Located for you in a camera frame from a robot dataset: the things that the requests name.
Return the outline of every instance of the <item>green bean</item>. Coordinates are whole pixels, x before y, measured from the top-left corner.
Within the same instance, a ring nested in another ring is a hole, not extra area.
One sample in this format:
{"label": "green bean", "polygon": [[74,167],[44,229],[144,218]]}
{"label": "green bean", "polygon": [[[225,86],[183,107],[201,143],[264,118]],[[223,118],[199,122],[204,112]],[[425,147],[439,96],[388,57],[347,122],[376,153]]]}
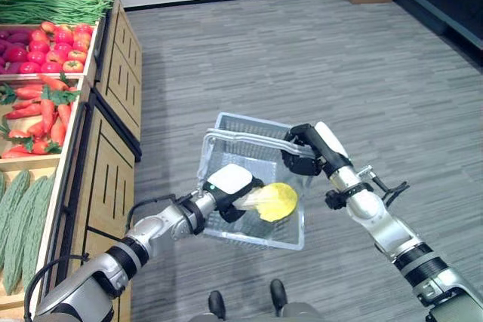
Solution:
{"label": "green bean", "polygon": [[0,23],[95,24],[112,8],[112,0],[0,0]]}

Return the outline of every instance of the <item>tomato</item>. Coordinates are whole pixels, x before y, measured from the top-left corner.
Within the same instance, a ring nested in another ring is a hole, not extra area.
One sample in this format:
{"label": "tomato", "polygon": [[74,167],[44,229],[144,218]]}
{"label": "tomato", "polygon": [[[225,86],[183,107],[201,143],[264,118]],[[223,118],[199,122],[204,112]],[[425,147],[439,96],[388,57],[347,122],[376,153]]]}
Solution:
{"label": "tomato", "polygon": [[29,62],[34,62],[41,66],[45,63],[45,53],[42,53],[41,51],[29,52],[27,54],[27,59]]}
{"label": "tomato", "polygon": [[88,55],[85,52],[73,50],[67,54],[68,60],[78,60],[80,63],[85,64],[85,60],[87,59]]}
{"label": "tomato", "polygon": [[62,65],[57,62],[45,62],[40,67],[42,73],[59,73],[62,70]]}
{"label": "tomato", "polygon": [[46,41],[47,43],[49,42],[49,38],[47,37],[47,34],[45,34],[45,32],[40,29],[34,30],[30,35],[30,38],[33,41]]}
{"label": "tomato", "polygon": [[63,64],[67,60],[67,54],[59,50],[50,51],[45,54],[45,60],[48,62]]}
{"label": "tomato", "polygon": [[68,54],[72,50],[72,45],[67,43],[56,43],[54,46],[54,50],[62,51],[65,54]]}
{"label": "tomato", "polygon": [[20,66],[20,73],[39,73],[40,72],[40,65],[34,62],[24,62],[22,66]]}
{"label": "tomato", "polygon": [[89,43],[85,41],[75,41],[72,44],[72,48],[75,49],[76,51],[87,53],[89,50]]}
{"label": "tomato", "polygon": [[10,47],[5,51],[5,60],[7,62],[26,62],[27,51],[18,46]]}
{"label": "tomato", "polygon": [[91,35],[86,32],[74,33],[74,41],[85,41],[91,43]]}
{"label": "tomato", "polygon": [[50,45],[46,41],[31,41],[29,43],[29,51],[40,51],[47,53],[51,49]]}
{"label": "tomato", "polygon": [[74,42],[74,35],[70,30],[58,30],[55,32],[54,40],[56,43],[72,44]]}
{"label": "tomato", "polygon": [[78,60],[68,60],[63,64],[62,69],[68,73],[82,73],[84,71],[84,65]]}
{"label": "tomato", "polygon": [[75,29],[74,29],[74,32],[75,33],[83,33],[83,32],[86,32],[86,33],[89,33],[90,35],[92,35],[92,27],[89,26],[88,24],[78,24]]}
{"label": "tomato", "polygon": [[57,26],[52,22],[42,22],[40,28],[46,33],[53,33],[57,30]]}
{"label": "tomato", "polygon": [[72,31],[72,27],[67,25],[67,24],[60,24],[58,27],[57,27],[58,30],[65,30],[66,32],[71,32]]}

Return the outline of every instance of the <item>wire basket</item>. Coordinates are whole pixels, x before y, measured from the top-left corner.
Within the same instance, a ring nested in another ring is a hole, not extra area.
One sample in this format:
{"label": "wire basket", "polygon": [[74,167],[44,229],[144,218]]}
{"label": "wire basket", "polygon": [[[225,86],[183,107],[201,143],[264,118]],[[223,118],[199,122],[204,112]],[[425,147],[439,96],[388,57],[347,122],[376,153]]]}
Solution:
{"label": "wire basket", "polygon": [[218,212],[208,217],[204,233],[237,244],[256,244],[263,248],[301,250],[304,245],[303,199],[311,176],[293,174],[281,158],[281,150],[303,157],[314,157],[309,147],[284,141],[290,125],[241,115],[220,113],[214,129],[205,135],[198,169],[198,186],[227,164],[249,170],[265,184],[285,182],[297,192],[294,212],[278,222],[261,220],[251,210],[234,223],[225,222]]}

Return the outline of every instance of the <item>gray carpet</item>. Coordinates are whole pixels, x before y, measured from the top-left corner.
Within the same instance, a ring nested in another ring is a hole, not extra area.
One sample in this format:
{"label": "gray carpet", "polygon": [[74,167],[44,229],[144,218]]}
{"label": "gray carpet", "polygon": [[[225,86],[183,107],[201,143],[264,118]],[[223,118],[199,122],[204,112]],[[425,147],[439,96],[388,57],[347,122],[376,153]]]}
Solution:
{"label": "gray carpet", "polygon": [[[143,45],[143,159],[136,199],[195,187],[202,137],[221,111],[324,120],[357,167],[411,188],[392,212],[483,291],[481,73],[398,5],[241,0],[129,13]],[[423,321],[409,284],[320,176],[301,252],[207,238],[166,249],[134,279],[134,321],[185,322],[210,290],[229,317],[271,311],[268,285],[333,321]],[[146,211],[154,212],[156,208]]]}

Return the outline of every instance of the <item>robotic arm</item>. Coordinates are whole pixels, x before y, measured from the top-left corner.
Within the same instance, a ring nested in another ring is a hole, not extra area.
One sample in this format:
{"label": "robotic arm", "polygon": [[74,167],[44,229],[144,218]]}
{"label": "robotic arm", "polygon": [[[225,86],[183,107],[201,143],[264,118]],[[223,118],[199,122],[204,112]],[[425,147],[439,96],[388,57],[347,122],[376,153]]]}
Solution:
{"label": "robotic arm", "polygon": [[284,153],[286,166],[295,173],[318,175],[322,171],[336,189],[326,194],[331,209],[346,207],[349,216],[374,239],[376,248],[395,265],[413,287],[421,303],[433,306],[427,321],[483,321],[483,297],[454,268],[449,267],[409,226],[392,216],[372,187],[362,181],[368,175],[385,192],[388,188],[371,167],[355,172],[339,140],[323,122],[315,127],[292,128],[286,140],[308,145],[316,161]]}
{"label": "robotic arm", "polygon": [[227,221],[244,212],[232,203],[262,182],[243,167],[229,164],[210,176],[201,194],[194,191],[154,216],[140,220],[121,241],[56,286],[37,307],[35,322],[104,322],[112,319],[111,300],[149,259],[160,256],[165,239],[202,232],[215,210]]}

